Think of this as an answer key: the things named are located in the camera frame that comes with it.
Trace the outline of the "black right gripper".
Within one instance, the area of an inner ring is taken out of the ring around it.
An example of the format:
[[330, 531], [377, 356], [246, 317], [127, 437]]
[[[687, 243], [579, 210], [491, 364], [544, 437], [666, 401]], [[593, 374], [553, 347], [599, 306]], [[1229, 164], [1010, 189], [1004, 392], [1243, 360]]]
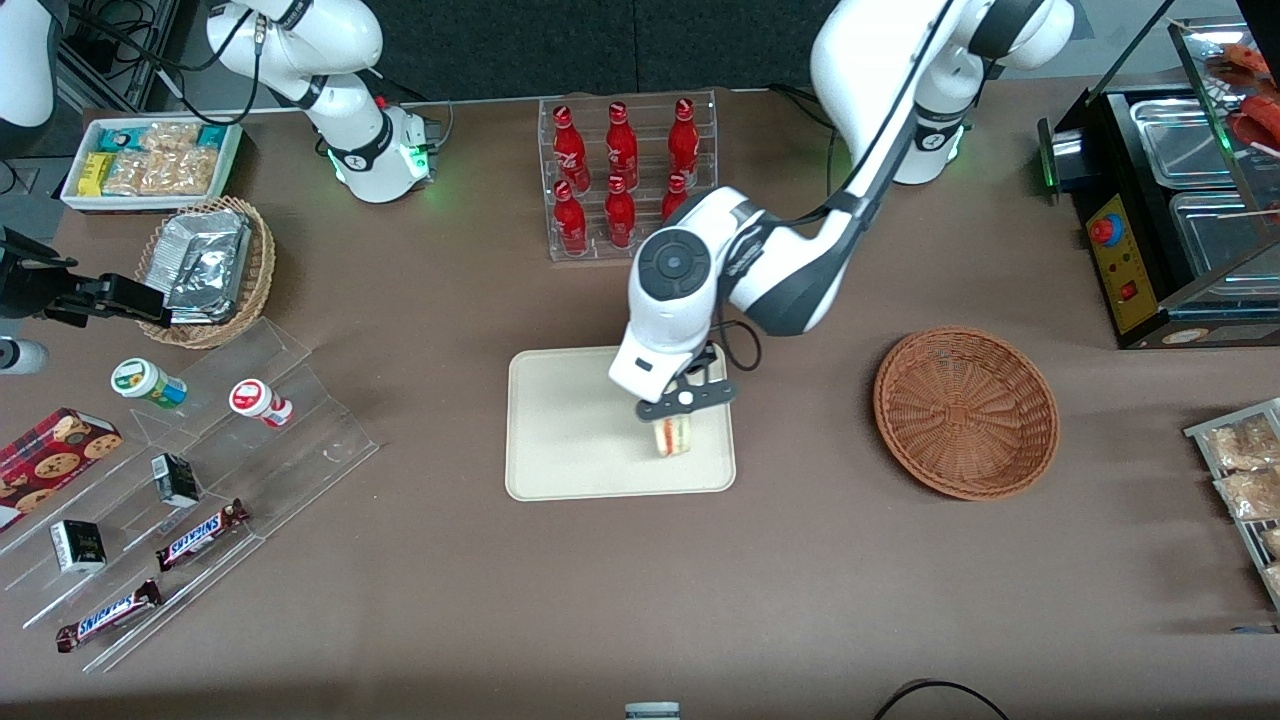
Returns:
[[[82, 309], [59, 309], [64, 297], [78, 299], [84, 278], [70, 273], [78, 261], [61, 258], [10, 228], [3, 229], [1, 318], [20, 320], [41, 316], [67, 325], [87, 325]], [[104, 316], [125, 316], [143, 323], [170, 323], [172, 310], [164, 292], [124, 275], [100, 275], [95, 306]]]

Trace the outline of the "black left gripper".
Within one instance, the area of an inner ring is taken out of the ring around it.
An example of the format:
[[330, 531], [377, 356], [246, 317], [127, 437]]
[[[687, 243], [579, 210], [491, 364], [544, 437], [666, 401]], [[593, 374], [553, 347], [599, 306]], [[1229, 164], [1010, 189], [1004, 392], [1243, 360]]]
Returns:
[[707, 345], [675, 375], [658, 401], [637, 401], [637, 419], [659, 421], [733, 402], [739, 396], [737, 384], [728, 377], [716, 379], [712, 373], [721, 360], [724, 360], [722, 347]]

